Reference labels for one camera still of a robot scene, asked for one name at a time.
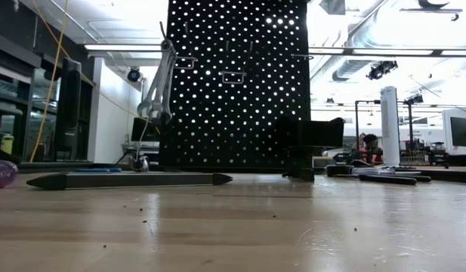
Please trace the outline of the silver double prong peg hook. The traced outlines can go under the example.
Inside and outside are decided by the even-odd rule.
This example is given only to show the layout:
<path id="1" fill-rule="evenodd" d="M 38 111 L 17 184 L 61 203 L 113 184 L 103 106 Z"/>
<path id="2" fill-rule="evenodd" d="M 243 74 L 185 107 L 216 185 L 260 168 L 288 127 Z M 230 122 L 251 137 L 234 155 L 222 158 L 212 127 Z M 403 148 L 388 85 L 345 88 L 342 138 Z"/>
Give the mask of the silver double prong peg hook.
<path id="1" fill-rule="evenodd" d="M 226 41 L 226 46 L 224 49 L 224 53 L 226 54 L 226 66 L 220 71 L 221 75 L 221 83 L 224 85 L 241 85 L 245 81 L 245 77 L 247 76 L 246 67 L 248 61 L 250 60 L 251 53 L 253 51 L 254 42 L 248 42 L 248 49 L 245 50 L 245 57 L 241 62 L 241 67 L 239 70 L 228 70 L 227 65 L 231 63 L 229 61 L 230 58 L 230 42 Z"/>
<path id="2" fill-rule="evenodd" d="M 159 63 L 159 68 L 167 67 L 171 70 L 173 69 L 193 70 L 197 59 L 192 54 L 189 54 L 188 56 L 180 56 L 177 53 L 172 40 L 170 40 L 167 37 L 163 22 L 160 21 L 159 25 L 160 25 L 160 30 L 163 36 L 163 40 L 160 44 L 162 58 Z M 177 62 L 177 60 L 189 60 L 191 64 L 187 66 L 175 66 L 175 63 Z"/>

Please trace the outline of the black metal pegboard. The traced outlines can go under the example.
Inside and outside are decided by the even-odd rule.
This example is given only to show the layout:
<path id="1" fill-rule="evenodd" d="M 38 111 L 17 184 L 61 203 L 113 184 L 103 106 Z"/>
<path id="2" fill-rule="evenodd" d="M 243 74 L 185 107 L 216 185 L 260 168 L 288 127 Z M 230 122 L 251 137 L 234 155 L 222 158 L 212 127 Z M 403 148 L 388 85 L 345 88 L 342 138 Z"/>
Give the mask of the black metal pegboard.
<path id="1" fill-rule="evenodd" d="M 311 155 L 281 148 L 281 118 L 310 119 L 307 60 L 308 0 L 169 0 L 167 36 L 193 70 L 175 69 L 171 121 L 161 130 L 161 166 L 287 168 L 284 175 L 314 179 Z M 226 66 L 239 70 L 254 42 L 241 85 L 221 83 Z"/>

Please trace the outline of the black plastic bin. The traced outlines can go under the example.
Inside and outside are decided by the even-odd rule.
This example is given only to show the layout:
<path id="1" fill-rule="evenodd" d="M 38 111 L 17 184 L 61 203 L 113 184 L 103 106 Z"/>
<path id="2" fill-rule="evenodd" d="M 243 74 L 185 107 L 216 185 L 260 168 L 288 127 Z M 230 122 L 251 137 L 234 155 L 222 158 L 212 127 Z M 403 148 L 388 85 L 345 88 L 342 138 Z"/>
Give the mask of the black plastic bin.
<path id="1" fill-rule="evenodd" d="M 281 118 L 275 124 L 275 139 L 283 148 L 343 146 L 344 120 L 308 121 Z"/>

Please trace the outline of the black computer monitor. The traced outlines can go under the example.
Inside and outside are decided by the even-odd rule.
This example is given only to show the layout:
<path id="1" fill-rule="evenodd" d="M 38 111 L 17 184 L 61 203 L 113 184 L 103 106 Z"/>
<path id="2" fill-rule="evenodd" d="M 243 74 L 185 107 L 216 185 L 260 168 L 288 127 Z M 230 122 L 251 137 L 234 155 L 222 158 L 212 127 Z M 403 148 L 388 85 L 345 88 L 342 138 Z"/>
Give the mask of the black computer monitor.
<path id="1" fill-rule="evenodd" d="M 154 124 L 141 118 L 134 118 L 131 132 L 131 141 L 154 142 L 159 141 L 159 133 Z"/>
<path id="2" fill-rule="evenodd" d="M 466 118 L 451 117 L 452 145 L 466 147 Z"/>

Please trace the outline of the clear safety glasses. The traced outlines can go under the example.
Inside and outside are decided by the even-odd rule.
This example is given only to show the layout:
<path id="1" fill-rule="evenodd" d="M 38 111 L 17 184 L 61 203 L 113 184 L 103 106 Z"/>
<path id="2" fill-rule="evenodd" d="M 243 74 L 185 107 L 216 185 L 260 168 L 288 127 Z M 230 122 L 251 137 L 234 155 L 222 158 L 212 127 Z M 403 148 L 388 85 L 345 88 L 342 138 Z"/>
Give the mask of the clear safety glasses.
<path id="1" fill-rule="evenodd" d="M 131 157 L 130 167 L 134 172 L 148 172 L 150 163 L 147 156 Z"/>

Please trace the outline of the black torpedo level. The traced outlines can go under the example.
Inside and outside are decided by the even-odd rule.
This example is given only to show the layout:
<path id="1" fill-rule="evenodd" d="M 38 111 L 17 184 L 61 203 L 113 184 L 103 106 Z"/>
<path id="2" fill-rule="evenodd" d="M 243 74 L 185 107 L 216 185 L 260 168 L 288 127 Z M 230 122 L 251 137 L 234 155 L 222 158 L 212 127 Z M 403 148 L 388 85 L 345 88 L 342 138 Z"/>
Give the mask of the black torpedo level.
<path id="1" fill-rule="evenodd" d="M 74 190 L 112 187 L 161 187 L 223 185 L 233 178 L 218 173 L 77 173 L 63 172 L 33 178 L 27 185 L 43 190 Z"/>

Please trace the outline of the round black lamp on stand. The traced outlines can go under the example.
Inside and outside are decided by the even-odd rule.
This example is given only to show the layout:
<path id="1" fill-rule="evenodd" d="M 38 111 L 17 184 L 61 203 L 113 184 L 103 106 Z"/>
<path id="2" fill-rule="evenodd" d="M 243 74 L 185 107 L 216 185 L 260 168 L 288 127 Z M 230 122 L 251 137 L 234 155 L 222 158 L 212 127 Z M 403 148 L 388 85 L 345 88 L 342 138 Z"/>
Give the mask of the round black lamp on stand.
<path id="1" fill-rule="evenodd" d="M 131 70 L 129 71 L 128 75 L 127 75 L 127 79 L 130 82 L 138 82 L 140 78 L 141 78 L 140 69 L 137 68 L 137 67 L 132 67 Z M 140 156 L 141 144 L 142 144 L 142 141 L 139 141 L 137 143 L 137 148 L 135 150 L 135 155 L 132 156 L 132 157 L 139 157 Z"/>

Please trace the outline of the black pipe stand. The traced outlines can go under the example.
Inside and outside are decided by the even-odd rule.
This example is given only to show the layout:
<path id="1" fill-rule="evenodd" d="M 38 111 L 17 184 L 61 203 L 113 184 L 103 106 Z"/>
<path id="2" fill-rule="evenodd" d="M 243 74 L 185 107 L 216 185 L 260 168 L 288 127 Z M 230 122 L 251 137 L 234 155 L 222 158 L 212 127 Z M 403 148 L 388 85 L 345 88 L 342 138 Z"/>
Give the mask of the black pipe stand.
<path id="1" fill-rule="evenodd" d="M 355 112 L 355 132 L 356 132 L 356 151 L 360 150 L 360 130 L 359 130 L 359 104 L 377 104 L 381 103 L 380 100 L 355 100 L 354 101 L 354 112 Z"/>
<path id="2" fill-rule="evenodd" d="M 408 114 L 409 114 L 409 150 L 411 152 L 415 150 L 414 135 L 413 135 L 412 106 L 414 104 L 422 104 L 423 102 L 424 102 L 424 99 L 421 94 L 415 94 L 411 96 L 410 98 L 407 98 L 403 101 L 403 103 L 408 108 Z"/>

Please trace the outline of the person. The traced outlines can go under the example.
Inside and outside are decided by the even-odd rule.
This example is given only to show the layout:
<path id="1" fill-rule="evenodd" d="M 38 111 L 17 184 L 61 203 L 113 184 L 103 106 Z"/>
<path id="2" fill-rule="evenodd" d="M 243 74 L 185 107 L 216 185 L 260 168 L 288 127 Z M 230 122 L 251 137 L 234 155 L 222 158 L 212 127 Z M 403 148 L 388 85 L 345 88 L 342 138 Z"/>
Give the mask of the person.
<path id="1" fill-rule="evenodd" d="M 354 147 L 354 159 L 362 160 L 371 165 L 384 163 L 383 150 L 378 146 L 378 137 L 375 134 L 362 133 L 359 144 Z"/>

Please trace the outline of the white tower fan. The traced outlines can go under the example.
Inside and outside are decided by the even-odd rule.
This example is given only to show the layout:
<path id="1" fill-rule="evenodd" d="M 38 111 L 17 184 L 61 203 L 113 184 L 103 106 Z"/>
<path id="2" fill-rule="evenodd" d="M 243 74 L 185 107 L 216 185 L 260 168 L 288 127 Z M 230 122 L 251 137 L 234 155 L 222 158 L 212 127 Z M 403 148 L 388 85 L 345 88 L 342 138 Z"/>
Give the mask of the white tower fan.
<path id="1" fill-rule="evenodd" d="M 384 164 L 400 165 L 400 131 L 397 106 L 397 89 L 387 86 L 381 89 L 381 137 Z"/>

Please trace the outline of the black ceiling spotlight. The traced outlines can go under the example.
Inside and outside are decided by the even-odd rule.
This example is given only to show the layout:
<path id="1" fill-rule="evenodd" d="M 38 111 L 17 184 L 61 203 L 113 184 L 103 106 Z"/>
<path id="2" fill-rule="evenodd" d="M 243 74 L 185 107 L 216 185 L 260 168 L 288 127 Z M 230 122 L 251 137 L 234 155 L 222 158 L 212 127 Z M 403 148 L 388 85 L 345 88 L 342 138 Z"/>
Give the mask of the black ceiling spotlight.
<path id="1" fill-rule="evenodd" d="M 395 60 L 386 60 L 373 63 L 370 66 L 370 71 L 366 74 L 366 78 L 370 80 L 379 80 L 383 76 L 395 70 L 398 64 Z"/>

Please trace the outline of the black tower fan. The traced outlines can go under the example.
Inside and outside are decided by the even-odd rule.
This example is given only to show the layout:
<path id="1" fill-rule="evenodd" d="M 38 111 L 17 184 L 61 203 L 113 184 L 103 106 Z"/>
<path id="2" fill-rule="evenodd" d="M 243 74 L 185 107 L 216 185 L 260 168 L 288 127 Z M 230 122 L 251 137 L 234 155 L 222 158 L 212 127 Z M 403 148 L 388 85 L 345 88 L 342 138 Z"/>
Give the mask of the black tower fan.
<path id="1" fill-rule="evenodd" d="M 79 62 L 63 59 L 54 133 L 55 151 L 70 152 L 72 156 L 76 152 L 78 136 L 81 68 Z"/>

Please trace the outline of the glass shelf cabinet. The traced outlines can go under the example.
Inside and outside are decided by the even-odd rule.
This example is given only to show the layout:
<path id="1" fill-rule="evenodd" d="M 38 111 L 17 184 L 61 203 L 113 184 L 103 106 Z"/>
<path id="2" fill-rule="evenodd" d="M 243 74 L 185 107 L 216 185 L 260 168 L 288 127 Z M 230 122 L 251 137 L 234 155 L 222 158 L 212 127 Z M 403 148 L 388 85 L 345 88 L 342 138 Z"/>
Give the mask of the glass shelf cabinet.
<path id="1" fill-rule="evenodd" d="M 0 34 L 0 143 L 3 135 L 14 137 L 11 155 L 24 162 L 54 159 L 59 86 L 41 54 Z"/>

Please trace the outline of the yellow-green container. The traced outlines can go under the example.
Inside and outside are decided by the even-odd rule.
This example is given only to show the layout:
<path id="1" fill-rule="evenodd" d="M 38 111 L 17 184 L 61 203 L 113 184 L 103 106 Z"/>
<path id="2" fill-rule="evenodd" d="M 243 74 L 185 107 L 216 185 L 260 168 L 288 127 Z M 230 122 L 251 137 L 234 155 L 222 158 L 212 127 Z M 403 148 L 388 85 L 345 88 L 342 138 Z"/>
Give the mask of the yellow-green container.
<path id="1" fill-rule="evenodd" d="M 10 134 L 2 136 L 0 148 L 3 152 L 7 154 L 12 154 L 13 152 L 14 137 Z"/>

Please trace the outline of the blue handled screwdriver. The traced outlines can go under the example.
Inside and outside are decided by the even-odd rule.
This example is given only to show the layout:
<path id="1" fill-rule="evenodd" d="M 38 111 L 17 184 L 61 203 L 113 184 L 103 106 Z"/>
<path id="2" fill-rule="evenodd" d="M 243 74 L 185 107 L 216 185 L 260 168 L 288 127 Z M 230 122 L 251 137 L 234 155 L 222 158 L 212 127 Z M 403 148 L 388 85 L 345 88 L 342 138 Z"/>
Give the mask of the blue handled screwdriver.
<path id="1" fill-rule="evenodd" d="M 352 175 L 360 176 L 360 175 L 386 175 L 386 176 L 394 176 L 394 175 L 420 175 L 420 171 L 410 171 L 403 169 L 395 169 L 395 168 L 354 168 L 351 171 Z"/>

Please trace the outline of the black handled pliers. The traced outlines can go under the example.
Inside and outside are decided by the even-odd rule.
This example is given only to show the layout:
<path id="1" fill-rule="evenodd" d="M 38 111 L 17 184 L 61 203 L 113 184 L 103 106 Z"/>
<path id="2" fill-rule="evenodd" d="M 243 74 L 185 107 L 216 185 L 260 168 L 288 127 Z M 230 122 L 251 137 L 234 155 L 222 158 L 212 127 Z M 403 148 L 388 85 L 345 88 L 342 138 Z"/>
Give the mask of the black handled pliers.
<path id="1" fill-rule="evenodd" d="M 431 177 L 421 175 L 335 175 L 335 178 L 356 178 L 360 181 L 415 186 L 418 182 L 430 183 Z"/>

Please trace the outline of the black aluminium table frame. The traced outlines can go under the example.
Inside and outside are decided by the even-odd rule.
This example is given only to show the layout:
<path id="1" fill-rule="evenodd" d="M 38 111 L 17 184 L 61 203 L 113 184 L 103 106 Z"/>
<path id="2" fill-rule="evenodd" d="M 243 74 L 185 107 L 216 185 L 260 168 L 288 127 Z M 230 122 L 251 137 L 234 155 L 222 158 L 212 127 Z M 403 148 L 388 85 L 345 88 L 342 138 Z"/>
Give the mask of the black aluminium table frame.
<path id="1" fill-rule="evenodd" d="M 45 172 L 70 172 L 76 168 L 121 168 L 123 171 L 131 170 L 128 165 L 113 165 L 92 162 L 22 162 L 18 165 L 20 173 L 45 173 Z M 166 170 L 178 170 L 181 172 L 220 172 L 240 174 L 282 174 L 287 168 L 255 168 L 255 167 L 203 167 L 203 166 L 160 166 L 151 165 L 153 172 L 165 172 Z M 466 167 L 441 167 L 441 166 L 415 166 L 396 167 L 397 172 L 420 172 L 430 176 L 432 180 L 449 181 L 466 184 Z"/>

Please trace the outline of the translucent red handled screwdriver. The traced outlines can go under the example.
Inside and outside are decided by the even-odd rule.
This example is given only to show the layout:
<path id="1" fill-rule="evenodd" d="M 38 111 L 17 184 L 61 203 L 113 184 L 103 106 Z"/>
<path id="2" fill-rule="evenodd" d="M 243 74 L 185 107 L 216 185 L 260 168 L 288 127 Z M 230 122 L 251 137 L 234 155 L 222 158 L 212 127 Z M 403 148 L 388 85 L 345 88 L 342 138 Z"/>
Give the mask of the translucent red handled screwdriver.
<path id="1" fill-rule="evenodd" d="M 0 160 L 0 188 L 7 187 L 17 179 L 19 169 L 9 161 Z"/>

